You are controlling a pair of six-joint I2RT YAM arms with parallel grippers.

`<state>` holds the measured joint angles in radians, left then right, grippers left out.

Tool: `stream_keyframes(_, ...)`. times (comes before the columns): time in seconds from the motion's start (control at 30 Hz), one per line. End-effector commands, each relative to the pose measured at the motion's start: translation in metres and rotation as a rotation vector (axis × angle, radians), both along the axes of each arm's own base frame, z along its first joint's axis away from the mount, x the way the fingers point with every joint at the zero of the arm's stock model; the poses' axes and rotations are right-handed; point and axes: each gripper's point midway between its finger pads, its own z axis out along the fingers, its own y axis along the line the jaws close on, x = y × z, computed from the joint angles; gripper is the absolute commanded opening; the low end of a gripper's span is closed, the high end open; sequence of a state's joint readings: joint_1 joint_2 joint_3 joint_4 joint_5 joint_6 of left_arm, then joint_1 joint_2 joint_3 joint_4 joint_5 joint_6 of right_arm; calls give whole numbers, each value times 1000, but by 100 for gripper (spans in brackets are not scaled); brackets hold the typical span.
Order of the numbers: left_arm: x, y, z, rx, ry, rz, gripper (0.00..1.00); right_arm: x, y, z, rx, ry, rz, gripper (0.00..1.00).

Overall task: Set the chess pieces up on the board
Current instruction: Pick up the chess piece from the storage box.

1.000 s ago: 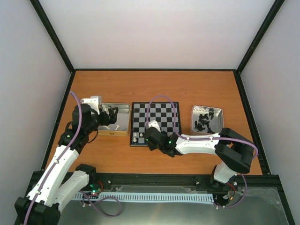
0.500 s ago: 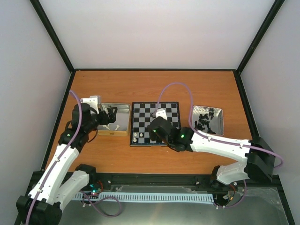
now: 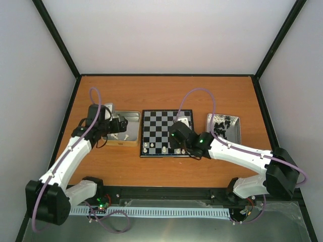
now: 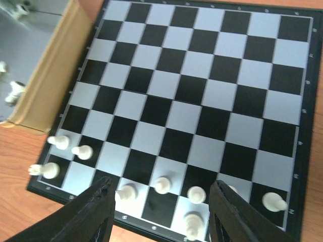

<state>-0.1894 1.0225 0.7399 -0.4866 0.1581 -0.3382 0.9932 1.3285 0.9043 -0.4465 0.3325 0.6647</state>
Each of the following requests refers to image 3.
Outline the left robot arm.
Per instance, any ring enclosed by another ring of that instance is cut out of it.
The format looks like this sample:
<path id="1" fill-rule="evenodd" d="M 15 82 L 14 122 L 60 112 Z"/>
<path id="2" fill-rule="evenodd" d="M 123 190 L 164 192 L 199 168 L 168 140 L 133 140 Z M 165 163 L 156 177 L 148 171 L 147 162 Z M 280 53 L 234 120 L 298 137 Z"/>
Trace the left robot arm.
<path id="1" fill-rule="evenodd" d="M 68 187 L 68 183 L 101 138 L 125 132 L 127 125 L 127 119 L 115 113 L 112 103 L 89 106 L 87 117 L 73 130 L 57 161 L 39 180 L 31 180 L 26 185 L 27 214 L 32 221 L 61 225 L 75 206 L 88 199 L 94 203 L 104 199 L 102 179 L 86 176 L 72 187 Z"/>

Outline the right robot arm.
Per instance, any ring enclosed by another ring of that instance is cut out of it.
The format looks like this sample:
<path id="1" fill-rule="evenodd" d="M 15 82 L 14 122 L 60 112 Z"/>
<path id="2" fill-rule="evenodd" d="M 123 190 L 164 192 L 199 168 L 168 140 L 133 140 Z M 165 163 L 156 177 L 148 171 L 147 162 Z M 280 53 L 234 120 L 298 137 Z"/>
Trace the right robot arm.
<path id="1" fill-rule="evenodd" d="M 230 181 L 226 198 L 231 203 L 237 204 L 242 199 L 267 194 L 282 200 L 292 199 L 300 169 L 285 149 L 257 150 L 212 133 L 197 134 L 181 121 L 170 126 L 168 132 L 171 147 L 182 148 L 193 158 L 223 160 L 257 173 Z"/>

